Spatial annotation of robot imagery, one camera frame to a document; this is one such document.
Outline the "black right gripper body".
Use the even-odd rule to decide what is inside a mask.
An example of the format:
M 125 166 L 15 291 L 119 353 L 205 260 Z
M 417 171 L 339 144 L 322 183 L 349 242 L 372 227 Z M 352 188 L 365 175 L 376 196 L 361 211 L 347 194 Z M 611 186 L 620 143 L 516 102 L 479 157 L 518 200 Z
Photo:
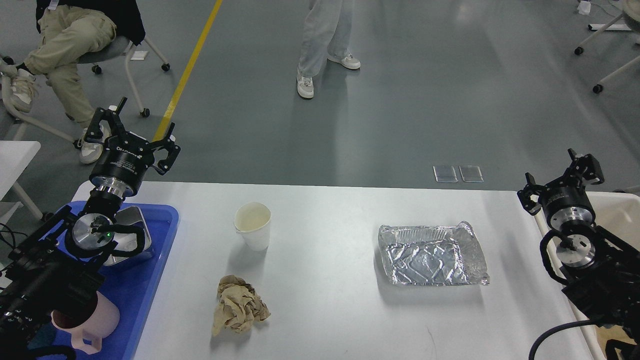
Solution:
M 540 193 L 540 205 L 549 226 L 595 222 L 595 212 L 583 186 L 548 186 Z

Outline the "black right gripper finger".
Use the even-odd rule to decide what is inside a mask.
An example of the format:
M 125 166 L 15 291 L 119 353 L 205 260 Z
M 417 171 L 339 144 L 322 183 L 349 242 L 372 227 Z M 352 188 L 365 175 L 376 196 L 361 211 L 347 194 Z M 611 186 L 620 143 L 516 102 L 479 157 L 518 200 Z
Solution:
M 580 154 L 573 148 L 567 150 L 571 163 L 563 173 L 563 185 L 567 187 L 585 187 L 605 182 L 604 173 L 598 159 L 591 153 Z
M 522 190 L 517 191 L 517 196 L 522 208 L 528 212 L 528 214 L 535 216 L 541 210 L 542 205 L 531 197 L 539 197 L 547 191 L 547 187 L 545 185 L 537 184 L 534 176 L 529 172 L 525 173 L 525 180 L 526 185 Z

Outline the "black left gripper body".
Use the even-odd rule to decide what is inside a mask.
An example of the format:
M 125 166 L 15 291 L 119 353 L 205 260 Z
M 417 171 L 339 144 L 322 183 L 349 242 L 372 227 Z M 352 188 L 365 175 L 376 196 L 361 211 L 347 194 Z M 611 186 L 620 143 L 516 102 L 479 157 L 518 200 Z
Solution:
M 129 198 L 139 192 L 145 173 L 153 162 L 153 153 L 144 152 L 139 146 L 133 149 L 123 145 L 111 146 L 99 157 L 89 181 L 96 188 L 117 188 L 122 197 Z

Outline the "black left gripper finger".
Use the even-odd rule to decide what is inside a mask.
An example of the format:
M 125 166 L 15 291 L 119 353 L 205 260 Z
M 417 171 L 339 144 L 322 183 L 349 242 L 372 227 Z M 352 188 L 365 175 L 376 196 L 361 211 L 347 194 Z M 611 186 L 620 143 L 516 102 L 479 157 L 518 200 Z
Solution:
M 131 133 L 121 121 L 121 111 L 128 98 L 122 96 L 117 105 L 108 108 L 98 107 L 93 114 L 89 126 L 83 134 L 83 144 L 100 146 L 102 149 L 130 149 Z
M 145 145 L 145 155 L 151 159 L 148 165 L 161 176 L 164 176 L 170 171 L 181 152 L 181 147 L 176 144 L 175 138 L 173 137 L 175 125 L 174 122 L 171 122 L 162 139 Z M 166 157 L 155 162 L 154 154 L 158 151 L 166 151 Z

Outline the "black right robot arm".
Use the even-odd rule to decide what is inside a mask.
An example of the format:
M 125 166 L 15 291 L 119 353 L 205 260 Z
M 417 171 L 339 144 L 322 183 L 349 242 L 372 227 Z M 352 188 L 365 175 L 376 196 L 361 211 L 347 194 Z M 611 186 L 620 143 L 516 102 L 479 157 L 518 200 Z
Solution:
M 528 353 L 535 358 L 543 341 L 560 331 L 583 326 L 620 326 L 632 342 L 609 339 L 608 360 L 637 360 L 640 319 L 639 251 L 596 223 L 586 185 L 604 182 L 599 161 L 590 153 L 567 150 L 571 158 L 564 173 L 538 184 L 526 173 L 526 185 L 517 193 L 528 214 L 544 214 L 548 232 L 539 251 L 546 273 L 563 286 L 567 299 L 584 320 L 554 326 L 542 333 Z

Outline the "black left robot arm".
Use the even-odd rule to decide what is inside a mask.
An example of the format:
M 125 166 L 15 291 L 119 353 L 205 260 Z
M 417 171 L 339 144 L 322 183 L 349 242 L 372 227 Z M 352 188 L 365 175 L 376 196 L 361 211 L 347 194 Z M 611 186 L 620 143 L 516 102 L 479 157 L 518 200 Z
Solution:
M 114 326 L 103 323 L 89 333 L 71 336 L 71 345 L 30 348 L 29 343 L 55 315 L 73 329 L 113 310 L 99 289 L 105 276 L 99 273 L 111 259 L 140 259 L 151 247 L 147 230 L 117 219 L 126 198 L 135 196 L 149 169 L 163 175 L 181 152 L 170 123 L 162 139 L 150 142 L 125 129 L 119 114 L 125 105 L 94 112 L 86 143 L 103 146 L 102 155 L 89 175 L 93 185 L 84 207 L 73 213 L 69 205 L 55 214 L 9 253 L 10 264 L 2 273 L 10 280 L 1 292 L 1 358 L 36 360 L 62 355 L 74 360 L 78 350 L 101 350 L 102 340 Z

